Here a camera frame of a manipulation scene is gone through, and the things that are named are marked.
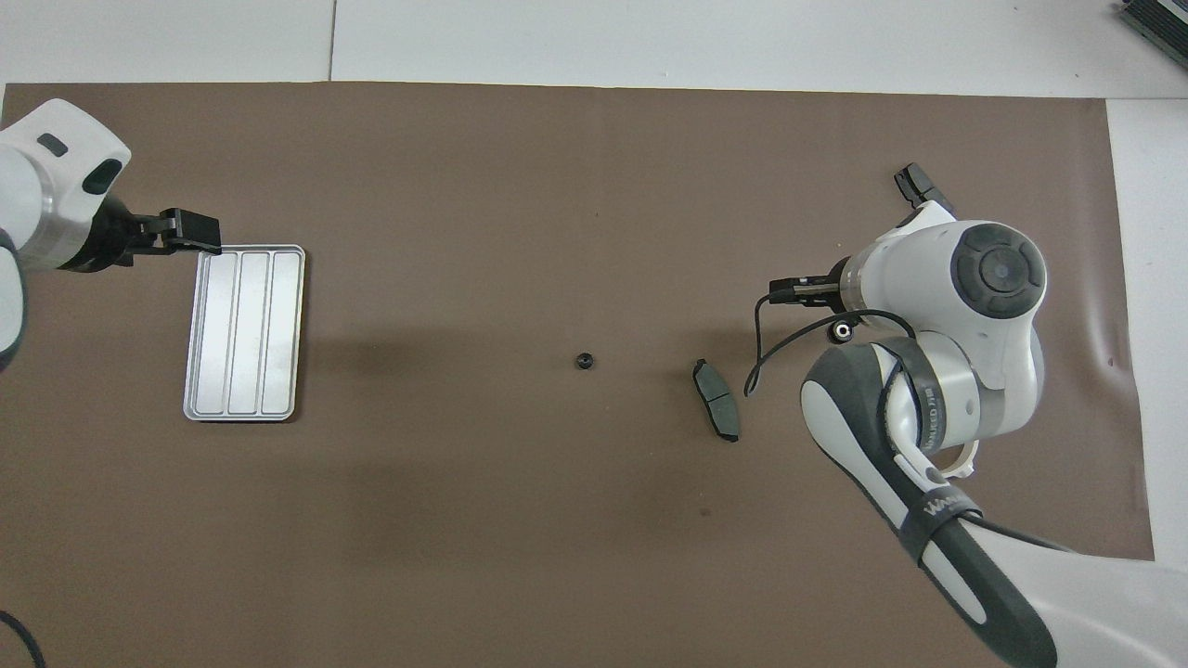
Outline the brown paper table mat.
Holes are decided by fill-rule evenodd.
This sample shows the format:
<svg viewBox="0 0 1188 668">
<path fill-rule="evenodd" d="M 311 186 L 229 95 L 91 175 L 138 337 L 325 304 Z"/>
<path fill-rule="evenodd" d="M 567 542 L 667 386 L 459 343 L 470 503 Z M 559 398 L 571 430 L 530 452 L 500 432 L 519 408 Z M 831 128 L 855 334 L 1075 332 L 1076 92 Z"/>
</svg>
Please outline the brown paper table mat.
<svg viewBox="0 0 1188 668">
<path fill-rule="evenodd" d="M 50 668 L 1001 668 L 807 435 L 802 339 L 716 437 L 752 308 L 918 163 L 1051 270 L 1040 410 L 963 491 L 1149 559 L 1100 100 L 375 83 L 8 87 L 132 151 L 133 212 L 308 258 L 293 420 L 182 411 L 192 253 L 29 283 L 0 610 Z M 595 358 L 576 368 L 579 353 Z"/>
</svg>

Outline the silver metal tray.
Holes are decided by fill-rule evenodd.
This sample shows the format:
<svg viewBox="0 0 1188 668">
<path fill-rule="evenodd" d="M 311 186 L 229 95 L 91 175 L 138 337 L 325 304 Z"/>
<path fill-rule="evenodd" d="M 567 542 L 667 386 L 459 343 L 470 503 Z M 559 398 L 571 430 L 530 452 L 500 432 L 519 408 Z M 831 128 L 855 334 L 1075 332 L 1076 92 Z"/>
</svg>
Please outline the silver metal tray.
<svg viewBox="0 0 1188 668">
<path fill-rule="evenodd" d="M 219 254 L 200 254 L 182 404 L 187 418 L 292 418 L 305 275 L 301 245 L 225 245 Z"/>
</svg>

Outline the grey ribbed device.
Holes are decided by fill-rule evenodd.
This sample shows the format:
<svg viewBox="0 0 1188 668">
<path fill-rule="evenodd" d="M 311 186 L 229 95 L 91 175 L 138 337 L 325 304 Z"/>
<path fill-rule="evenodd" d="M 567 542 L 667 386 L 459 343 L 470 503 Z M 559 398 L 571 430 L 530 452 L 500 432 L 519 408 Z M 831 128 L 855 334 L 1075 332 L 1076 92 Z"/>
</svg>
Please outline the grey ribbed device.
<svg viewBox="0 0 1188 668">
<path fill-rule="evenodd" d="M 1188 51 L 1188 0 L 1123 0 L 1120 18 L 1151 40 Z"/>
</svg>

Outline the dark grey brake pad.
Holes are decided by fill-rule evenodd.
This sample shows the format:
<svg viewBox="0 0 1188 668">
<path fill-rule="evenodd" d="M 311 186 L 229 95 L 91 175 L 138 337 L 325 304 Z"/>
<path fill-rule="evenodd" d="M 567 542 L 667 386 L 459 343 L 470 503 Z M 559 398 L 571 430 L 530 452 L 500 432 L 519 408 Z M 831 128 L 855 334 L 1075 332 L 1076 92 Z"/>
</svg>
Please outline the dark grey brake pad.
<svg viewBox="0 0 1188 668">
<path fill-rule="evenodd" d="M 948 214 L 954 215 L 953 204 L 917 163 L 909 163 L 897 171 L 895 174 L 895 185 L 897 185 L 903 198 L 914 209 L 928 202 L 934 202 L 941 206 Z"/>
<path fill-rule="evenodd" d="M 691 368 L 691 380 L 716 437 L 726 443 L 738 443 L 739 407 L 723 376 L 707 359 L 699 358 Z"/>
</svg>

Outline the white curved plastic bracket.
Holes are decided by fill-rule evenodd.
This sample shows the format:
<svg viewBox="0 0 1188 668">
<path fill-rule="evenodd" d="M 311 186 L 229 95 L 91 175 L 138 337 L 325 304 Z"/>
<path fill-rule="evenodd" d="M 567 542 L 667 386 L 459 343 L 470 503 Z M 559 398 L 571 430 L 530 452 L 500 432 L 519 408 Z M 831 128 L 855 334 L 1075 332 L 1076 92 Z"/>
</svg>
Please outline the white curved plastic bracket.
<svg viewBox="0 0 1188 668">
<path fill-rule="evenodd" d="M 975 473 L 975 458 L 979 447 L 979 440 L 972 440 L 969 443 L 963 443 L 953 461 L 949 462 L 944 470 L 940 470 L 939 474 L 947 479 L 947 481 L 950 481 L 950 479 L 966 479 L 971 477 Z"/>
</svg>

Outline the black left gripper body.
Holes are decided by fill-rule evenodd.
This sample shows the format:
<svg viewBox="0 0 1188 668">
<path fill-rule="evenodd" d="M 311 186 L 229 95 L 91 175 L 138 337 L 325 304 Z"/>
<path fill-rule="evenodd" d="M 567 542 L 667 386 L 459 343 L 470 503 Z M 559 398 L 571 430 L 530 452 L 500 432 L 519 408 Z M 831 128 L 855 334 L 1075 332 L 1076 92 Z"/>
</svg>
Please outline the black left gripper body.
<svg viewBox="0 0 1188 668">
<path fill-rule="evenodd" d="M 115 196 L 103 198 L 91 218 L 86 242 L 72 256 L 72 272 L 97 272 L 135 265 L 129 247 L 141 237 L 140 223 Z"/>
</svg>

